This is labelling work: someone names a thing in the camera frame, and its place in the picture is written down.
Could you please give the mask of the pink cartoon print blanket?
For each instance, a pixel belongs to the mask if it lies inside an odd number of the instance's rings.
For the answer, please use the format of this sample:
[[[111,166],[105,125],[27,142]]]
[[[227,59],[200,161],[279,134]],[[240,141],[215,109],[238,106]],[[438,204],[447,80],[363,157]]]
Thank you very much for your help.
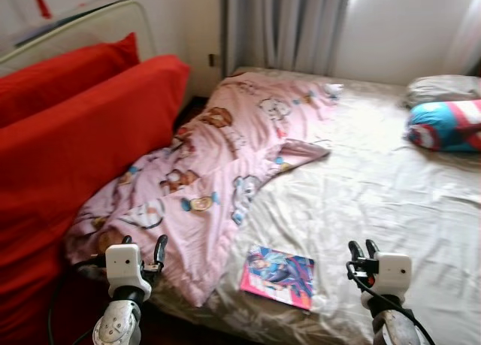
[[[325,125],[335,104],[324,83],[254,71],[226,78],[168,146],[135,160],[83,204],[65,235],[66,258],[82,262],[127,235],[150,255],[167,235],[162,282],[202,306],[258,191],[329,153]]]

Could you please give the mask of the thick red cushion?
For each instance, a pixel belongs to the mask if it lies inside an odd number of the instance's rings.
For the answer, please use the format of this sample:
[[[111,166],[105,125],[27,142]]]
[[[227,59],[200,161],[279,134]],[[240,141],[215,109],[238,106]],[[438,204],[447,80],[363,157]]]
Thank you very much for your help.
[[[45,341],[63,235],[96,191],[171,142],[188,77],[156,56],[0,129],[0,345]]]

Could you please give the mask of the thin red cushion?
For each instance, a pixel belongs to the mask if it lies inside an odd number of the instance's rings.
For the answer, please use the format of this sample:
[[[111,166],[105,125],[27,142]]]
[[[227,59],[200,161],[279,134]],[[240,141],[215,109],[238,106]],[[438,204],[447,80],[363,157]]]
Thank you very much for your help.
[[[37,114],[140,63],[133,32],[81,47],[0,77],[0,129]]]

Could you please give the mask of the colourful comic book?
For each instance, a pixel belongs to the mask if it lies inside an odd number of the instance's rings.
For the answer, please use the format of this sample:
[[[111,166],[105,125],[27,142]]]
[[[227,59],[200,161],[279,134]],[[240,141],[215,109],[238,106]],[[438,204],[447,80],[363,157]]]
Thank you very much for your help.
[[[257,246],[247,252],[240,289],[310,310],[315,294],[315,260]]]

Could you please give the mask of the grey padded headboard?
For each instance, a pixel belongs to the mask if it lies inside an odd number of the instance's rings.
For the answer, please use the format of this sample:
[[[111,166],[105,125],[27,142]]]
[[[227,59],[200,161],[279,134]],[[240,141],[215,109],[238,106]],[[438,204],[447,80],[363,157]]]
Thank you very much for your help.
[[[59,54],[135,35],[141,61],[158,56],[147,11],[135,0],[99,0],[97,6],[46,26],[0,56],[0,77]]]

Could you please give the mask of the red tassel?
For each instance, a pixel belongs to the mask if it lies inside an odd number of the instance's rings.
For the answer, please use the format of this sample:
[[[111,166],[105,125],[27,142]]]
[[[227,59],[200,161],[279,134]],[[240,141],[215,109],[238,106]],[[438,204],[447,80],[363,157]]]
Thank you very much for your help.
[[[35,0],[35,4],[37,5],[39,15],[41,15],[42,19],[51,20],[53,18],[49,5],[45,0]]]

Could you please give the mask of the grey pleated curtain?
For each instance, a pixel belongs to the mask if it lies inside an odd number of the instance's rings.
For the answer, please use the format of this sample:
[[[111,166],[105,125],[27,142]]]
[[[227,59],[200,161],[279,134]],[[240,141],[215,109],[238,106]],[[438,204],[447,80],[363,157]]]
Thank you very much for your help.
[[[252,66],[326,76],[349,0],[221,0],[221,73]]]

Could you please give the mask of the beige leaf-print bed sheet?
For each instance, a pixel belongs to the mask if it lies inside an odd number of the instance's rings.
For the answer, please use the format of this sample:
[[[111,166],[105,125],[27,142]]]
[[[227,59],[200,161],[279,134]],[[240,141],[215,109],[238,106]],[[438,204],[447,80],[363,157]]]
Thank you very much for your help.
[[[351,240],[413,260],[405,307],[437,345],[481,345],[481,167],[475,155],[423,150],[403,138],[404,87],[345,80],[324,126],[329,156],[279,174],[255,196],[225,273],[202,307],[162,284],[162,312],[278,345],[371,345],[370,311],[346,277]],[[315,262],[310,310],[244,292],[258,246]]]

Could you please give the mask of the red white blue bolster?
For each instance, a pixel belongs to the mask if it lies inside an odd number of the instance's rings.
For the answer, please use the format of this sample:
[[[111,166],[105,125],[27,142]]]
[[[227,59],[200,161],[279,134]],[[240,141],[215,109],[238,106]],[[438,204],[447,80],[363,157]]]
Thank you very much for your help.
[[[423,102],[411,109],[404,137],[429,150],[478,153],[481,101]]]

